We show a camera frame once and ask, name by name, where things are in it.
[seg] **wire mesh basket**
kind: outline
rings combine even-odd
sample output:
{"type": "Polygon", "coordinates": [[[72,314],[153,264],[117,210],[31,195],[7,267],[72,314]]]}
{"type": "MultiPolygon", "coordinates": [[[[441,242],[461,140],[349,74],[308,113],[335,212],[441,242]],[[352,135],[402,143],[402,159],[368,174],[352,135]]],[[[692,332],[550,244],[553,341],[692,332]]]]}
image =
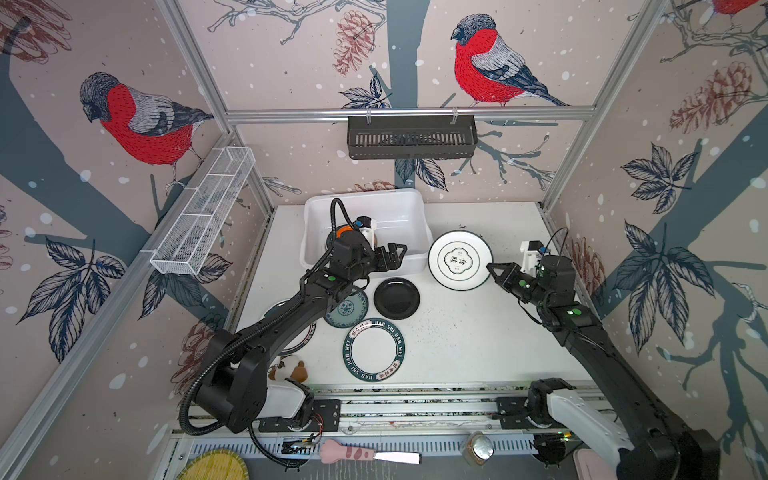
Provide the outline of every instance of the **wire mesh basket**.
{"type": "Polygon", "coordinates": [[[150,263],[160,273],[197,275],[256,159],[247,147],[225,147],[150,263]]]}
{"type": "Polygon", "coordinates": [[[353,160],[470,158],[478,132],[472,115],[350,117],[346,144],[353,160]]]}

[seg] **red bird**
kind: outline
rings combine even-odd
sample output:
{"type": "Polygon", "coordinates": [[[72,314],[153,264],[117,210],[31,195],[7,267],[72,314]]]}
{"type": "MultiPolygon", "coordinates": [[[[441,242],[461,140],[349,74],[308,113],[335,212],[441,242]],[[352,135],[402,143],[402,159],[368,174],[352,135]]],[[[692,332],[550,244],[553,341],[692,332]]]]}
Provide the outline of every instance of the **red bird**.
{"type": "Polygon", "coordinates": [[[468,15],[451,35],[456,40],[455,73],[458,85],[479,102],[498,102],[502,107],[511,98],[539,97],[558,106],[567,106],[549,94],[547,87],[525,66],[522,55],[504,43],[490,15],[468,15]]]}
{"type": "MultiPolygon", "coordinates": [[[[705,0],[691,0],[690,2],[684,3],[680,7],[678,7],[678,10],[683,10],[685,8],[690,7],[691,5],[697,4],[702,1],[705,1],[705,0]]],[[[707,3],[712,4],[713,13],[728,15],[730,17],[730,28],[728,28],[726,32],[729,32],[731,30],[734,30],[735,28],[740,27],[740,25],[733,24],[733,16],[735,14],[741,12],[747,7],[755,5],[758,2],[758,0],[706,0],[706,1],[707,3]]],[[[702,28],[706,28],[707,24],[710,22],[711,19],[712,19],[712,16],[710,16],[704,22],[704,26],[702,28]]]]}
{"type": "Polygon", "coordinates": [[[80,102],[88,121],[101,121],[115,140],[136,160],[150,165],[173,165],[192,148],[192,136],[214,116],[184,107],[163,95],[145,94],[104,72],[86,78],[80,102]]]}

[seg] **white wire basket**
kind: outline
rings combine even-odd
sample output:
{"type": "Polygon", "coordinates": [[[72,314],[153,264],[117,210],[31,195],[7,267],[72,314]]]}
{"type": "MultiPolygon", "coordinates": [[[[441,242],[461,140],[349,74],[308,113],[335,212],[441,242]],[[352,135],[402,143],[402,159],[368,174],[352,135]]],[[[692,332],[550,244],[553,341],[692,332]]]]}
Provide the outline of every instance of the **white wire basket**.
{"type": "Polygon", "coordinates": [[[225,147],[152,256],[160,273],[197,275],[256,159],[247,147],[225,147]]]}

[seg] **pink object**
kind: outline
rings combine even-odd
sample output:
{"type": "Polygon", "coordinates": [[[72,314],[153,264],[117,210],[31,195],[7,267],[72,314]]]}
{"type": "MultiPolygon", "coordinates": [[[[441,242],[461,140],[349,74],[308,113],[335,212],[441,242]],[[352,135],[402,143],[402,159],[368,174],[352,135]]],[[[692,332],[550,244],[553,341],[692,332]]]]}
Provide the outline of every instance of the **pink object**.
{"type": "Polygon", "coordinates": [[[616,480],[616,470],[594,450],[581,449],[574,453],[579,480],[616,480]]]}
{"type": "Polygon", "coordinates": [[[322,463],[335,463],[339,460],[373,460],[372,449],[360,447],[345,447],[336,440],[327,439],[320,447],[320,461],[322,463]]]}

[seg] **white plastic basin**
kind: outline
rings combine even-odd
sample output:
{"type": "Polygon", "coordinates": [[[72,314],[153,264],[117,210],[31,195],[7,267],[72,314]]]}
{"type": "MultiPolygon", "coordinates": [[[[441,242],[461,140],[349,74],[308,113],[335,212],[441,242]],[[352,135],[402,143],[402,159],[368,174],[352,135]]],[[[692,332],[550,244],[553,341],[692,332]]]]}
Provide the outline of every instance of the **white plastic basin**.
{"type": "MultiPolygon", "coordinates": [[[[326,251],[326,238],[331,231],[331,201],[337,197],[344,202],[350,220],[360,216],[376,220],[376,246],[392,242],[408,247],[400,268],[373,273],[372,278],[409,275],[424,270],[432,245],[432,232],[424,217],[422,195],[413,188],[323,195],[307,200],[304,204],[304,237],[300,254],[304,268],[312,268],[326,251]]],[[[336,225],[344,223],[341,208],[337,207],[336,225]]]]}

